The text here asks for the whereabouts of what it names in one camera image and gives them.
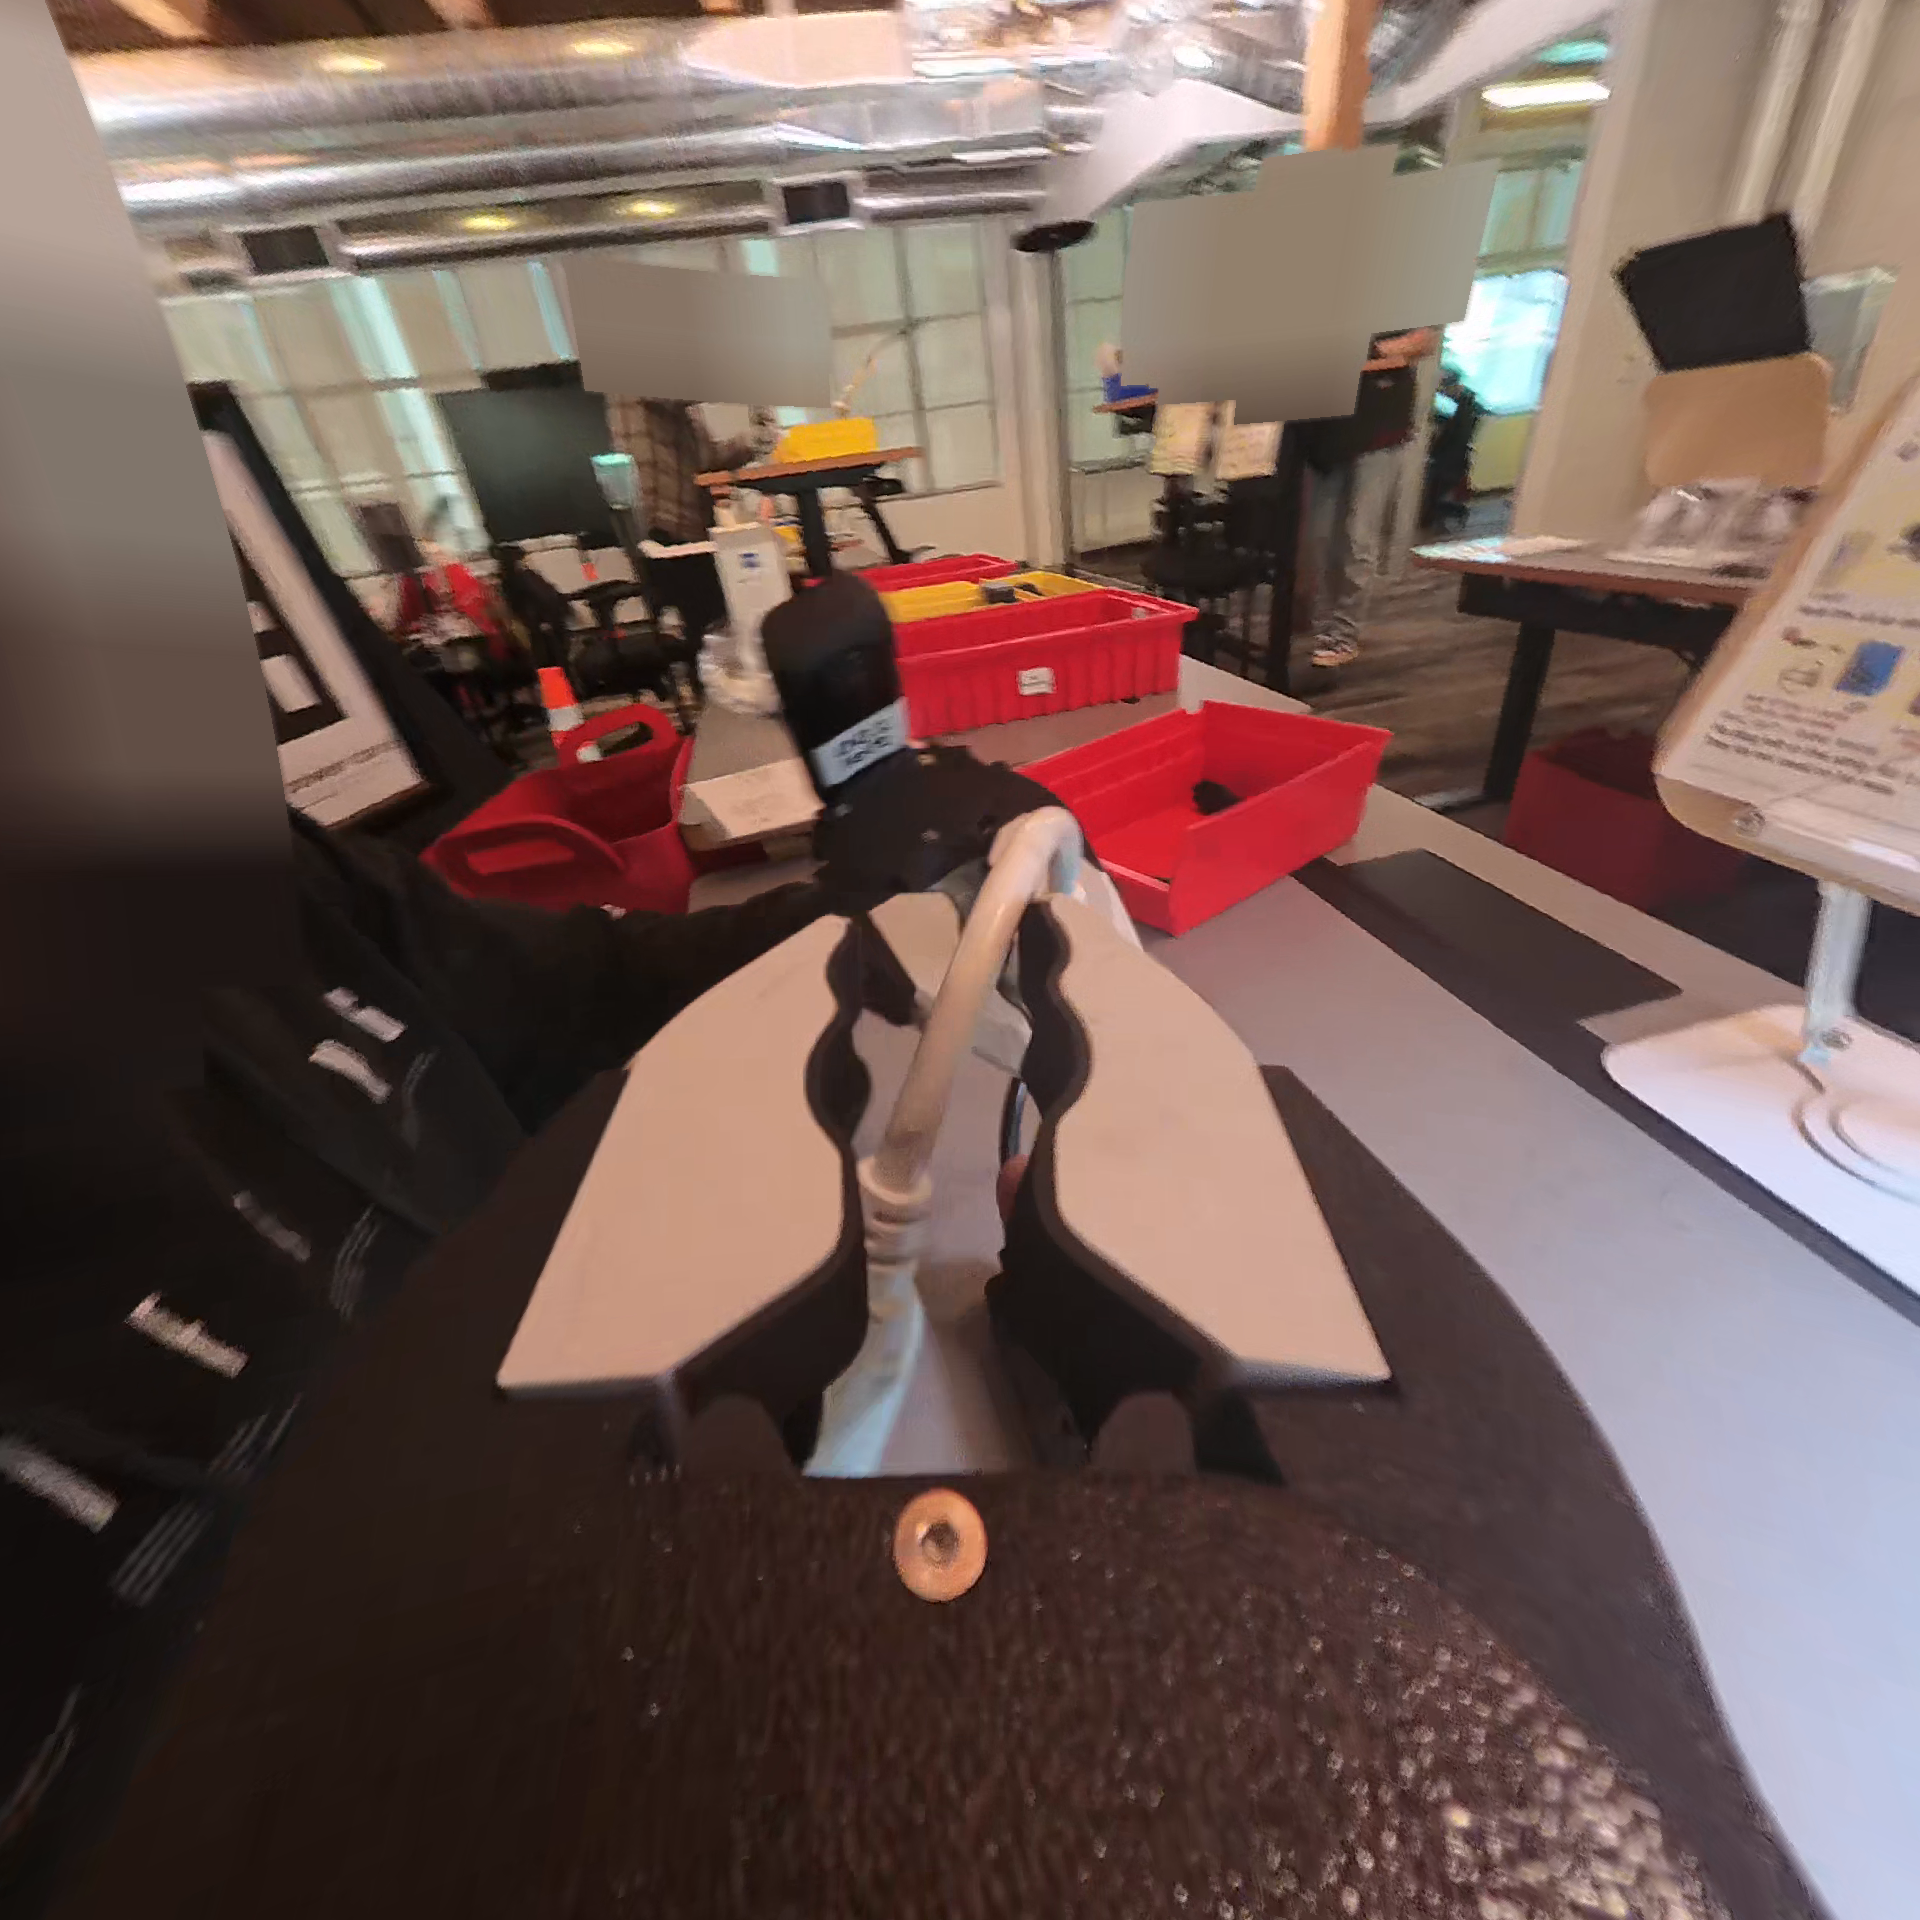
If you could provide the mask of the black floor lamp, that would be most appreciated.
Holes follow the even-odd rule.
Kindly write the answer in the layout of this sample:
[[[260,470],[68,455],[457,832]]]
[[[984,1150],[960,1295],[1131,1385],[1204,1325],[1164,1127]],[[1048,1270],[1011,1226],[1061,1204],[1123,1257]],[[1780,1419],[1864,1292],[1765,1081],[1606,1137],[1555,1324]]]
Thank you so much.
[[[1096,222],[1037,222],[1011,235],[1011,251],[1045,272],[1045,352],[1050,399],[1050,476],[1061,521],[1061,571],[1076,571],[1076,511],[1070,511],[1070,392],[1066,392],[1066,277],[1062,256],[1091,238]]]

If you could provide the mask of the instruction board on white stand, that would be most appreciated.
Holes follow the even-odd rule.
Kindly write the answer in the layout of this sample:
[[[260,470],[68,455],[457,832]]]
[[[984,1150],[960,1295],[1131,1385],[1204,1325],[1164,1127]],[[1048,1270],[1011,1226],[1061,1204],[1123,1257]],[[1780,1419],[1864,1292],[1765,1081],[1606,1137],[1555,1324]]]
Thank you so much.
[[[1816,880],[1808,981],[1606,1046],[1604,1072],[1915,1297],[1915,1046],[1856,1015],[1872,908],[1915,916],[1915,381],[1673,707],[1655,789]]]

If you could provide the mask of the wooden support post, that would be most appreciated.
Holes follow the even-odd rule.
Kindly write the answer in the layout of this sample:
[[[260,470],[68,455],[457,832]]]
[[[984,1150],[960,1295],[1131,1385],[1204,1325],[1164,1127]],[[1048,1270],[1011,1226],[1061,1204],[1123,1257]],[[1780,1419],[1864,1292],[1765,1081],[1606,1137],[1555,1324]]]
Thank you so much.
[[[1381,6],[1311,6],[1306,11],[1303,149],[1354,152],[1365,140],[1370,49]]]

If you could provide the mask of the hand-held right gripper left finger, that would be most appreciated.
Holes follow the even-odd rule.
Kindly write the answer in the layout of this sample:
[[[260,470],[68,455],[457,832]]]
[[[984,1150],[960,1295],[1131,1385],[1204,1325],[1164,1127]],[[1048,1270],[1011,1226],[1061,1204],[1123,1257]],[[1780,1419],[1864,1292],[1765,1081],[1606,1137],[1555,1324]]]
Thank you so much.
[[[624,1404],[646,1445],[732,1399],[790,1445],[824,1408],[868,1335],[860,985],[860,922],[829,916],[646,1039],[495,1367],[503,1399]]]

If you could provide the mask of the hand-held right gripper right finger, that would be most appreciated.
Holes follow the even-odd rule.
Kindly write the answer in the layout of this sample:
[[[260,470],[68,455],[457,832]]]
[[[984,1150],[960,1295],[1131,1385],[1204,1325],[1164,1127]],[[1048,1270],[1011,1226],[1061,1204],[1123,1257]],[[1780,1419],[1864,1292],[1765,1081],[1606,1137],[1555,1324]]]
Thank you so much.
[[[1037,1137],[984,1308],[1048,1441],[1105,1453],[1164,1399],[1200,1472],[1273,1480],[1265,1399],[1393,1370],[1264,1067],[1087,904],[1018,942]]]

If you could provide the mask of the long red storage bin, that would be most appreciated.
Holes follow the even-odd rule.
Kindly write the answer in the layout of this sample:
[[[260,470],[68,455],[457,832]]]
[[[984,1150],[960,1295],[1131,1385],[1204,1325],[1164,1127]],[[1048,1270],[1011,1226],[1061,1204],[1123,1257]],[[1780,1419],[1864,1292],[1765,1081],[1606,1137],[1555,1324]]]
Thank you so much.
[[[1131,590],[1083,590],[897,625],[908,723],[964,736],[1181,686],[1195,609]]]

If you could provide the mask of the silver ventilation duct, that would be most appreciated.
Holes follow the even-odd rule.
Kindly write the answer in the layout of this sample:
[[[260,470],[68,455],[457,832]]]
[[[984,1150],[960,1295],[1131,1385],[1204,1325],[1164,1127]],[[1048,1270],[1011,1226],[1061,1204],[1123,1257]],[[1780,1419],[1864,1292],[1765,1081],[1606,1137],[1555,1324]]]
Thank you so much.
[[[283,49],[83,55],[83,102],[117,162],[283,140],[800,130],[829,152],[959,152],[1050,132],[1050,90],[1009,55],[915,59],[897,11],[584,19]]]
[[[807,146],[800,127],[542,140],[444,152],[139,162],[112,174],[150,238],[314,226],[357,272],[542,251],[576,238],[709,238],[782,226],[782,191],[835,183],[855,226],[1033,203],[1041,132],[880,152]]]

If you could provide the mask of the clear plastic bags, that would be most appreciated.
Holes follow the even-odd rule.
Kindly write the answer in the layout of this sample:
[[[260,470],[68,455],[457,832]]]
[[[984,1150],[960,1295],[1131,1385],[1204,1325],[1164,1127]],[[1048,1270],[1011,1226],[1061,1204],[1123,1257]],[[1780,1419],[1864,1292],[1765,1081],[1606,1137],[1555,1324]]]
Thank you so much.
[[[1643,569],[1769,581],[1797,538],[1816,491],[1765,481],[1688,481],[1655,495],[1619,554]]]

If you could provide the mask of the white paper sheet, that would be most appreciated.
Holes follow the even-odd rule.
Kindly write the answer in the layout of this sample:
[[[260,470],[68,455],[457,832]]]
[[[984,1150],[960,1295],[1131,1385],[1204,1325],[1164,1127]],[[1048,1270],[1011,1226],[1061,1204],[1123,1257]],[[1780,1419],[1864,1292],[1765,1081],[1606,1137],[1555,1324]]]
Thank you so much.
[[[797,757],[689,777],[679,793],[679,832],[701,849],[807,836],[817,816],[821,800]]]

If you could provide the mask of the white carton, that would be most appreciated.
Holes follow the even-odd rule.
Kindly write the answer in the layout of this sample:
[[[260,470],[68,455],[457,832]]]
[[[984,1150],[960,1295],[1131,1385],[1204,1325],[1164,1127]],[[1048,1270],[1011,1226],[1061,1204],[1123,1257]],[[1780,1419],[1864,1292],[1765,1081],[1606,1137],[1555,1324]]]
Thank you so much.
[[[761,669],[761,624],[790,599],[782,538],[765,521],[715,523],[711,558],[726,604],[732,667]]]

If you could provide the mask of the black framed tag sign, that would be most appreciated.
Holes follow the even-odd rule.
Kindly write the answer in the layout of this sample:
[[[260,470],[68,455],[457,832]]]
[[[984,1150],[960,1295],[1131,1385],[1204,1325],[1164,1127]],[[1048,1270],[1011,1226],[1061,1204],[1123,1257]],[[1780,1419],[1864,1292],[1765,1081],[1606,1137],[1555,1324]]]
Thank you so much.
[[[390,827],[429,777],[366,669],[363,609],[306,530],[242,399],[187,386],[272,717],[283,789],[319,828]]]

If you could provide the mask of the open red storage bin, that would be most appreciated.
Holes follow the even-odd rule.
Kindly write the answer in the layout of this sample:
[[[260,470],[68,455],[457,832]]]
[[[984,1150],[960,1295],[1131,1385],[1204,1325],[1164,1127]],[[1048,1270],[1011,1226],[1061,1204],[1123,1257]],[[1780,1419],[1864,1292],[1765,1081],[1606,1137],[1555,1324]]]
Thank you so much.
[[[1187,936],[1348,845],[1388,732],[1208,700],[1024,767],[1083,827],[1134,922]],[[1260,823],[1200,823],[1194,781],[1281,788]]]

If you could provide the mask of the wooden standing desk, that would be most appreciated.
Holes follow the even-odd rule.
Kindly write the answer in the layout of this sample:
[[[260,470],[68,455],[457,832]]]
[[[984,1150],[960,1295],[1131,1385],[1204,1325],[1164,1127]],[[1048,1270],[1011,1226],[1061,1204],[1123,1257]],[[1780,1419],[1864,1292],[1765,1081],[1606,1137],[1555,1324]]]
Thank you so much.
[[[824,495],[851,495],[860,511],[868,515],[872,531],[880,538],[880,554],[882,564],[915,564],[925,554],[925,549],[908,552],[891,523],[880,515],[882,497],[900,497],[900,481],[882,481],[882,470],[897,470],[904,461],[920,461],[921,448],[874,448],[860,455],[831,455],[831,457],[807,457],[807,461],[756,461],[756,466],[734,466],[734,470],[705,470],[695,481],[709,495],[765,495],[765,497],[790,497],[797,504],[797,530],[800,530],[800,581],[824,581],[835,571],[831,558],[831,540],[829,540],[829,521],[824,521]]]

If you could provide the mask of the person in black hoodie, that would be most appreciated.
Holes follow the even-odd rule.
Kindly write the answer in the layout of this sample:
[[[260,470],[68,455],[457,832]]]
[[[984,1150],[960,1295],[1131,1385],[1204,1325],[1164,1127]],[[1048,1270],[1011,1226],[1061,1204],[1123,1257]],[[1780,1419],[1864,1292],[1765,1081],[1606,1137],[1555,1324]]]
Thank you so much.
[[[339,1337],[524,1127],[457,1028],[485,916],[294,827],[288,979],[214,994],[182,1088],[2,1072],[2,1915],[39,1915],[139,1746]]]

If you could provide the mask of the red storage tote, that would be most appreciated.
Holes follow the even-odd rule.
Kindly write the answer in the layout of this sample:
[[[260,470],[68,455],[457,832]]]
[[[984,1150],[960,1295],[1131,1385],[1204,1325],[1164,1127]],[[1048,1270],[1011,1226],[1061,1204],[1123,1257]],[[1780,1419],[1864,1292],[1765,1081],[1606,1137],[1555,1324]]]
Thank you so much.
[[[1501,840],[1591,893],[1655,912],[1692,886],[1698,849],[1655,788],[1650,732],[1569,732],[1520,758]]]

